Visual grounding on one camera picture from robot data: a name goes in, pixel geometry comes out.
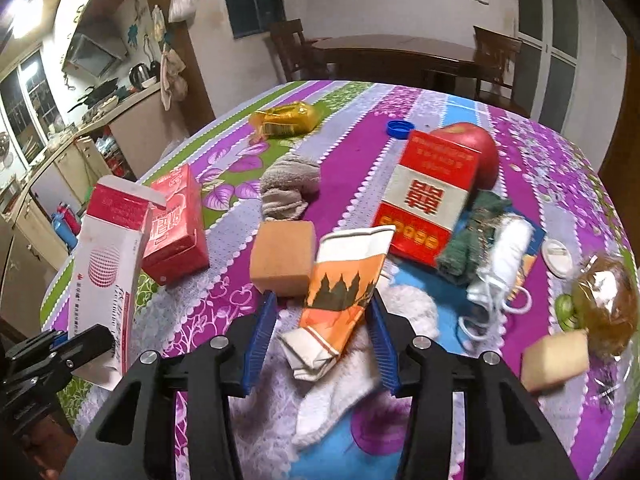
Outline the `yellow sponge block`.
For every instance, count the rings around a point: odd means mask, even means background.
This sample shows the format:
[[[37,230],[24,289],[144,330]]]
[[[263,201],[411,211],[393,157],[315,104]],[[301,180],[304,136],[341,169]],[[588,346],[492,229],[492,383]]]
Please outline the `yellow sponge block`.
[[[540,338],[522,354],[521,383],[537,393],[565,384],[589,368],[588,333],[571,330]]]

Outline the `red white tall box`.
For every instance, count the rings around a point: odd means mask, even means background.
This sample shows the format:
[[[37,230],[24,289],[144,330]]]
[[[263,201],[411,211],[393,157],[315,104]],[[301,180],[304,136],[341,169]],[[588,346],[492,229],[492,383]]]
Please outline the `red white tall box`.
[[[99,324],[113,337],[111,348],[76,373],[113,390],[129,367],[129,338],[141,263],[153,211],[166,207],[161,192],[115,177],[99,178],[81,223],[73,253],[68,334]]]

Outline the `white face mask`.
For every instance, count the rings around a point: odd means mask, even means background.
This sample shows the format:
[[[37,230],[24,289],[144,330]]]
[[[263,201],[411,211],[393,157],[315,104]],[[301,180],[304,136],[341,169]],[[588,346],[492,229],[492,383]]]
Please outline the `white face mask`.
[[[518,214],[505,214],[497,223],[488,256],[466,289],[466,299],[480,314],[458,318],[460,330],[472,341],[487,339],[501,315],[523,315],[532,307],[530,292],[516,284],[516,278],[533,232]]]

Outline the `white sock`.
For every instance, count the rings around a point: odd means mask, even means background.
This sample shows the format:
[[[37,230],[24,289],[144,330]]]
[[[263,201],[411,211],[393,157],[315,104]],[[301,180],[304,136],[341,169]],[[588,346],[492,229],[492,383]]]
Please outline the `white sock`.
[[[418,335],[439,336],[434,299],[411,285],[380,290],[386,310],[406,318]],[[293,444],[308,448],[321,441],[348,410],[381,385],[381,376],[367,329],[361,325],[349,339],[343,355],[303,396],[297,413]]]

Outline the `green cloth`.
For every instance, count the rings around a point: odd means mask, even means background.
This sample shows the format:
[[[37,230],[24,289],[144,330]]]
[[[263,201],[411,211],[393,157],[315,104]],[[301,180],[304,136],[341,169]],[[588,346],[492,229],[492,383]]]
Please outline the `green cloth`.
[[[464,227],[454,234],[436,257],[436,270],[448,282],[469,285],[480,266],[488,261],[495,232],[511,211],[512,200],[481,190],[475,196]]]

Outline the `red tissue box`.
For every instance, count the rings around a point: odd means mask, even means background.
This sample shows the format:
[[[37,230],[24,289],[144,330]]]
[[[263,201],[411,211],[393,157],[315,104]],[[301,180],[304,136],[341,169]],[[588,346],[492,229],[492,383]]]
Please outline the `red tissue box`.
[[[142,270],[160,286],[209,267],[202,214],[201,185],[188,164],[151,183],[163,194],[164,209],[152,209],[152,226]]]

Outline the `orange sponge block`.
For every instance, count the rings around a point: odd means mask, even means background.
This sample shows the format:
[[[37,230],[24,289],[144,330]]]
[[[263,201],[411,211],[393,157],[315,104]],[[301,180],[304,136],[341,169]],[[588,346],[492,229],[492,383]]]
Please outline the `orange sponge block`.
[[[312,222],[264,221],[250,252],[250,280],[260,292],[271,290],[280,298],[305,296],[316,250]]]

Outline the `orange white paper carton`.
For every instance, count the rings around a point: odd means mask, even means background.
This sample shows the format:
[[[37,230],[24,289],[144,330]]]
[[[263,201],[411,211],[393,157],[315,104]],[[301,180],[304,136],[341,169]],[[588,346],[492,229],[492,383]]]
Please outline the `orange white paper carton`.
[[[298,326],[279,336],[293,376],[318,382],[340,359],[381,275],[392,226],[336,231],[320,240]]]

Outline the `red cigarette carton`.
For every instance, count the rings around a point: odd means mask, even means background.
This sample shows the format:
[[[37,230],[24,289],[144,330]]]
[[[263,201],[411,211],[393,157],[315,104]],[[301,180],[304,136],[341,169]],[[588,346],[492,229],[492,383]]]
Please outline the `red cigarette carton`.
[[[413,131],[384,190],[373,224],[392,226],[390,252],[424,266],[448,244],[475,181],[480,152]]]

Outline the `blue cigarette box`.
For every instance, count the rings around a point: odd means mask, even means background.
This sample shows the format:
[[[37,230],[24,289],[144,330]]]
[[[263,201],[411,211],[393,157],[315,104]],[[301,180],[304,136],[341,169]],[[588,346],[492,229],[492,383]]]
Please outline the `blue cigarette box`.
[[[514,214],[520,216],[530,225],[530,237],[520,267],[518,268],[518,273],[516,274],[514,287],[512,288],[512,292],[509,296],[510,300],[513,300],[516,296],[518,296],[521,288],[524,286],[526,278],[528,277],[530,270],[532,270],[532,267],[538,258],[542,242],[547,235],[547,231],[531,218],[522,216],[517,210],[514,211]]]

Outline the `kitchen counter cabinet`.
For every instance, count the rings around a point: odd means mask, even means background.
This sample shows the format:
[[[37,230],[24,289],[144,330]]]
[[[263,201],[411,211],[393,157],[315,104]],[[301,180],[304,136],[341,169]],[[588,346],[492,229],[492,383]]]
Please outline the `kitchen counter cabinet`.
[[[58,205],[81,211],[99,177],[121,169],[126,177],[140,178],[188,136],[181,105],[164,107],[160,85],[153,84],[58,141],[1,222],[1,232],[14,236],[1,247],[1,299],[7,303],[1,315],[11,330],[35,333],[35,308],[22,313],[13,303],[41,299],[70,253],[52,226]]]

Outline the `bread in clear bag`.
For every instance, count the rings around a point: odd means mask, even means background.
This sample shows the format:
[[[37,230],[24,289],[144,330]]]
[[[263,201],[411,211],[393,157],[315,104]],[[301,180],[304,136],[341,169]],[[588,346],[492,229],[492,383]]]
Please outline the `bread in clear bag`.
[[[600,359],[618,358],[638,328],[638,288],[619,256],[595,252],[574,271],[570,296],[589,349]]]

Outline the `small white round lid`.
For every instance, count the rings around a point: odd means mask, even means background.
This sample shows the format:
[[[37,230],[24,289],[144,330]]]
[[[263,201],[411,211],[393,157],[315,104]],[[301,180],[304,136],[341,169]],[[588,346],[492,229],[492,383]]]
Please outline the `small white round lid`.
[[[546,237],[541,245],[541,255],[548,270],[561,280],[570,276],[574,260],[570,251],[559,240]]]

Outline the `floral purple tablecloth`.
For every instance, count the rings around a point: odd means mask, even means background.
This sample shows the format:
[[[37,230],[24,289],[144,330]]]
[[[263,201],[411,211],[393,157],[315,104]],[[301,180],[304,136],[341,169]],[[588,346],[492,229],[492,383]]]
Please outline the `floral purple tablecloth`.
[[[212,122],[149,173],[150,180],[189,166],[201,183],[209,265],[170,286],[140,278],[129,331],[130,356],[154,349],[180,356],[223,334],[255,310],[260,293],[250,257],[262,222],[259,180],[281,156],[318,162],[320,192],[304,217],[318,238],[314,276],[298,297],[283,297],[276,333],[295,330],[307,300],[338,299],[361,318],[372,287],[409,285],[424,292],[401,309],[418,334],[438,316],[438,343],[450,352],[495,351],[519,368],[523,351],[562,330],[555,299],[570,286],[544,258],[527,265],[524,288],[489,338],[473,342],[459,330],[462,315],[478,315],[466,291],[429,266],[396,257],[398,235],[421,248],[440,246],[431,232],[390,221],[374,225],[405,142],[386,131],[405,119],[422,131],[470,122],[496,141],[496,192],[575,261],[596,252],[634,263],[622,222],[597,173],[569,140],[495,107],[457,96],[370,82],[284,84]],[[242,473],[247,479],[390,479],[396,474],[410,400],[382,386],[366,326],[357,325],[332,370],[315,382],[297,377],[279,338],[270,342],[258,382],[230,402]]]

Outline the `red apple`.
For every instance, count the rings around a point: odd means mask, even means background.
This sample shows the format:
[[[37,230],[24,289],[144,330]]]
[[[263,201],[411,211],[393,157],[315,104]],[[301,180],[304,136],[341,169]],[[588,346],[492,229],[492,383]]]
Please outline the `red apple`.
[[[486,129],[470,122],[456,122],[432,130],[431,134],[479,152],[475,187],[480,190],[491,190],[494,187],[499,174],[499,155],[497,145]]]

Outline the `black electric kettle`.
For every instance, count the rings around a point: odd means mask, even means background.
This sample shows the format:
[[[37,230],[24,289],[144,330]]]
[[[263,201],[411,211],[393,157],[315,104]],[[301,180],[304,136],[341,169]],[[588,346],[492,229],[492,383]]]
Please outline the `black electric kettle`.
[[[130,84],[138,91],[142,91],[144,89],[144,82],[149,78],[149,67],[144,63],[138,63],[135,66],[132,66],[129,70]]]

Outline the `hanging cloth towels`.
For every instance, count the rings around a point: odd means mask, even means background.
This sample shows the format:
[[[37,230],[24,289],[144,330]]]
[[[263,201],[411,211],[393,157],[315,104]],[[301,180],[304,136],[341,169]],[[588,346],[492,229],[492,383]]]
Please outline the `hanging cloth towels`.
[[[151,13],[153,36],[160,47],[160,99],[165,110],[170,110],[172,102],[181,102],[188,94],[188,83],[181,73],[186,64],[175,49],[167,42],[163,11],[156,4]]]

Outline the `range hood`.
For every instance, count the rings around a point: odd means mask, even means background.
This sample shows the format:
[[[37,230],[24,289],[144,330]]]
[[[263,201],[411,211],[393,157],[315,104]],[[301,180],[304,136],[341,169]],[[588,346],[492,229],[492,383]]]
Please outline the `range hood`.
[[[80,25],[62,63],[62,72],[98,80],[127,61],[129,53],[116,25],[104,18]]]

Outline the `blue bottle cap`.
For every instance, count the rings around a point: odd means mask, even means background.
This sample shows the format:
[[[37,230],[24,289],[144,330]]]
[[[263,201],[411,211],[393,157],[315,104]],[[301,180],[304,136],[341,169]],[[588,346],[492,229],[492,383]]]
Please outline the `blue bottle cap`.
[[[413,129],[413,123],[403,119],[393,119],[386,124],[386,133],[398,140],[407,140]]]

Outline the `yellow snack packet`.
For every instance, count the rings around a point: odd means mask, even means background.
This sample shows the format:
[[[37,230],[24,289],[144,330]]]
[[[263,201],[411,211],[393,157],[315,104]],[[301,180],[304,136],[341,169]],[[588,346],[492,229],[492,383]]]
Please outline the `yellow snack packet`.
[[[252,141],[271,138],[304,136],[316,128],[322,119],[318,108],[303,101],[258,110],[250,115],[248,123],[253,127]]]

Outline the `wooden chair right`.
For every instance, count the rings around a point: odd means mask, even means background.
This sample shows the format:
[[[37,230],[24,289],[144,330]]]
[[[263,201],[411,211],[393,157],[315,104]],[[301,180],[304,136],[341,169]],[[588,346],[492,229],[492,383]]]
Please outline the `wooden chair right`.
[[[522,42],[518,38],[474,26],[474,61],[480,68],[475,79],[474,100],[529,118],[529,112],[515,101],[515,68]]]

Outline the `wooden chair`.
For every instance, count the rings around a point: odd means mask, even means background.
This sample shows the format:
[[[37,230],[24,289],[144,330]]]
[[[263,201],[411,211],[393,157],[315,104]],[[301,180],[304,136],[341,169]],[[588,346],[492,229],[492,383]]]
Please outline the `wooden chair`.
[[[305,38],[299,18],[271,23],[269,31],[286,81],[293,81],[296,76],[300,79],[319,77],[318,65],[311,52],[311,42]]]
[[[529,118],[529,112],[515,101],[515,68],[522,42],[518,38],[474,26],[474,61],[480,68],[475,79],[474,100]]]

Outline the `hanging white plastic bag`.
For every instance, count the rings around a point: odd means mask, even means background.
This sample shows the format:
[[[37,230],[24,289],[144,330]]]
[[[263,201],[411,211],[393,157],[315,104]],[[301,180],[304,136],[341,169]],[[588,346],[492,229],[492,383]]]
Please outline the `hanging white plastic bag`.
[[[180,23],[194,19],[196,6],[194,0],[169,0],[168,22]]]

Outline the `dark wooden dining table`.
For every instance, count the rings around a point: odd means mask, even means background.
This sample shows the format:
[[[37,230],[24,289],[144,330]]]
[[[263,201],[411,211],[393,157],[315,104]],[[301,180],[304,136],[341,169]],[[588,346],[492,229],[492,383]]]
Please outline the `dark wooden dining table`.
[[[401,35],[359,35],[322,39],[311,46],[336,78],[402,84],[454,92],[460,78],[476,79],[482,66],[475,50],[452,42]]]

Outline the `wooden chair left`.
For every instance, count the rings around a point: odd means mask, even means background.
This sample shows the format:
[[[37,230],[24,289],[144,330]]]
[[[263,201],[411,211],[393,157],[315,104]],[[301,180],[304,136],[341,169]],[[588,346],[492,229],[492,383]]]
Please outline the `wooden chair left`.
[[[293,81],[296,76],[300,79],[319,77],[318,65],[311,52],[311,42],[305,38],[299,18],[271,23],[269,31],[286,81]]]

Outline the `white glass double door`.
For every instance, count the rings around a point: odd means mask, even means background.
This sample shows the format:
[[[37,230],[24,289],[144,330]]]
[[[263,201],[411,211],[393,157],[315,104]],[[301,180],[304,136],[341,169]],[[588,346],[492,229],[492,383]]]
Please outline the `white glass double door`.
[[[561,132],[578,64],[577,0],[518,0],[521,52],[514,101],[541,125]]]

